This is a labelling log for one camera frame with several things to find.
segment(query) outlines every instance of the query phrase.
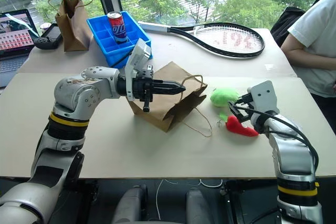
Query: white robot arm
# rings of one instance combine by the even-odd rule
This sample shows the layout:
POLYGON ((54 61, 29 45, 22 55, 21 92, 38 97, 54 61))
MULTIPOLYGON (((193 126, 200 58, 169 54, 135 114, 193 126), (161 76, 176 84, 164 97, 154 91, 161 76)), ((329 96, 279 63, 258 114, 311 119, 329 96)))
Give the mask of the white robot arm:
POLYGON ((139 99, 144 101, 146 112, 153 94, 185 90, 174 81, 153 80, 151 66, 142 69, 150 54, 151 48, 139 39, 125 67, 125 77, 118 69, 91 67, 56 85, 56 101, 37 146, 31 179, 0 198, 1 224, 48 223, 63 187, 76 183, 79 177, 84 159, 79 150, 89 120, 102 100, 120 96, 139 99))
POLYGON ((229 102, 229 107, 240 122, 251 120, 255 130, 269 138, 278 182, 280 223, 322 224, 315 178, 318 166, 316 150, 297 125, 279 114, 271 81, 247 91, 236 103, 229 102), (247 115, 242 115, 239 110, 245 110, 247 115))

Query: laptop keyboard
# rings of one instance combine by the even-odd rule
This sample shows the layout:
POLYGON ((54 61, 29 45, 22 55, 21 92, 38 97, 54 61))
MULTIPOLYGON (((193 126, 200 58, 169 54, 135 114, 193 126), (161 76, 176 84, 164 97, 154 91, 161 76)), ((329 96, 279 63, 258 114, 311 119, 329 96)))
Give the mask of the laptop keyboard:
POLYGON ((16 59, 8 59, 0 61, 0 73, 16 71, 26 61, 28 57, 20 57, 16 59))

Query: laptop screen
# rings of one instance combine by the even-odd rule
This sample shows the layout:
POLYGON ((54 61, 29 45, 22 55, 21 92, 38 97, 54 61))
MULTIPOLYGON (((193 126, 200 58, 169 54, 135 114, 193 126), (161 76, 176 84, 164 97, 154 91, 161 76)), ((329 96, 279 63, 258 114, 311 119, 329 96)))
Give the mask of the laptop screen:
POLYGON ((0 55, 30 51, 38 34, 28 12, 0 14, 0 55))

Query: black bag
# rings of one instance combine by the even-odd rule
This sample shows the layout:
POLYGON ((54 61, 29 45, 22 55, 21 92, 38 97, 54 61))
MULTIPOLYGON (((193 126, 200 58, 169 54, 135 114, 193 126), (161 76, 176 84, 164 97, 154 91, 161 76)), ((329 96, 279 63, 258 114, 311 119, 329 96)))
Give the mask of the black bag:
POLYGON ((279 47, 281 47, 282 43, 284 43, 289 34, 287 29, 291 27, 304 13, 305 11, 300 8, 287 7, 283 14, 281 14, 280 18, 271 29, 271 34, 279 47))

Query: laptop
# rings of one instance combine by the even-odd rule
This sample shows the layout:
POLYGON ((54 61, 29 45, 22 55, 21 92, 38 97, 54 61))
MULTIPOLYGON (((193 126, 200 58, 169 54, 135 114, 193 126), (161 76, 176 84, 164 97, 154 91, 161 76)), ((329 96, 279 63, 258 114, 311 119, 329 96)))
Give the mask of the laptop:
POLYGON ((28 59, 38 37, 27 9, 0 13, 0 87, 7 86, 28 59))

